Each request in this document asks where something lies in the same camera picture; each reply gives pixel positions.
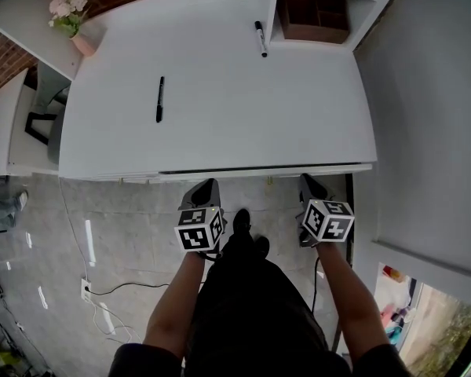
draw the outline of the person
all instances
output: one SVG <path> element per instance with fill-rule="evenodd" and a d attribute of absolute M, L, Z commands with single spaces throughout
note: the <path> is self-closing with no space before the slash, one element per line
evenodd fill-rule
<path fill-rule="evenodd" d="M 294 285 L 266 260 L 269 241 L 250 235 L 240 210 L 234 234 L 211 267 L 187 253 L 148 322 L 143 344 L 121 346 L 109 377 L 184 375 L 410 376 L 382 327 L 370 292 L 334 243 L 316 246 L 353 362 L 328 350 Z"/>
<path fill-rule="evenodd" d="M 16 225 L 16 212 L 21 212 L 28 201 L 27 192 L 8 199 L 0 199 L 0 226 L 13 228 Z"/>

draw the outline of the concrete floor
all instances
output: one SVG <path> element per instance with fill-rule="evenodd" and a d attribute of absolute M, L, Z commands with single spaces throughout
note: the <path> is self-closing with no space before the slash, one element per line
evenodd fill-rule
<path fill-rule="evenodd" d="M 343 175 L 319 179 L 334 190 L 335 199 L 345 199 Z M 78 247 L 89 261 L 88 223 L 95 257 L 94 266 L 87 263 L 93 291 L 107 291 L 130 281 L 168 283 L 184 256 L 173 231 L 177 207 L 193 185 L 59 181 L 54 176 L 34 174 L 31 178 L 11 178 L 8 191 L 1 192 L 13 194 L 27 189 L 30 200 L 17 217 L 16 228 L 0 235 L 0 284 L 11 312 L 58 377 L 106 376 L 120 346 L 106 338 L 128 339 L 123 328 L 115 335 L 99 332 L 93 324 L 93 306 L 80 297 L 85 270 Z M 274 178 L 271 184 L 267 178 L 221 179 L 219 185 L 228 221 L 222 243 L 232 233 L 236 211 L 249 209 L 251 232 L 267 236 L 271 242 L 268 259 L 281 267 L 312 304 L 316 252 L 298 247 L 294 220 L 301 212 L 298 179 Z M 128 286 L 111 295 L 93 296 L 93 300 L 104 303 L 143 337 L 148 317 L 164 289 Z M 321 277 L 315 316 L 331 346 L 338 315 L 327 282 Z M 110 330 L 101 310 L 95 320 L 104 331 Z M 111 322 L 119 325 L 113 316 Z M 35 368 L 45 370 L 45 362 L 24 339 L 12 316 L 1 311 L 0 323 Z M 139 342 L 132 334 L 131 342 Z"/>

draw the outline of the black marker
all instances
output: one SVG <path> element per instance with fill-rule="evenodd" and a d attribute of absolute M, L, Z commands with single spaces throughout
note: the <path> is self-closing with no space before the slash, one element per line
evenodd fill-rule
<path fill-rule="evenodd" d="M 254 23 L 254 27 L 257 28 L 258 41 L 260 42 L 261 56 L 267 57 L 267 48 L 265 47 L 264 28 L 261 27 L 261 22 L 257 21 Z"/>
<path fill-rule="evenodd" d="M 160 123 L 162 121 L 162 96 L 164 94 L 164 77 L 160 78 L 159 84 L 159 98 L 157 99 L 157 113 L 155 115 L 155 121 Z"/>

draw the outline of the brown box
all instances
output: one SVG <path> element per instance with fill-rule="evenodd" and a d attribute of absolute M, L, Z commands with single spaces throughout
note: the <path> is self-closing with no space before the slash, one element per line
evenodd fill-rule
<path fill-rule="evenodd" d="M 343 43 L 349 36 L 345 0 L 278 0 L 285 39 Z"/>

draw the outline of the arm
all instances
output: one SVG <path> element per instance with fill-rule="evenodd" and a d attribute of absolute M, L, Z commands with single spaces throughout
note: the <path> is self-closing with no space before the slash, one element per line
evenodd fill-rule
<path fill-rule="evenodd" d="M 389 343 L 380 312 L 371 293 L 334 244 L 320 243 L 316 249 L 330 284 L 345 343 L 356 362 L 368 350 Z"/>
<path fill-rule="evenodd" d="M 143 343 L 169 350 L 183 359 L 195 301 L 204 272 L 203 258 L 187 253 L 173 282 L 162 295 L 148 321 Z"/>

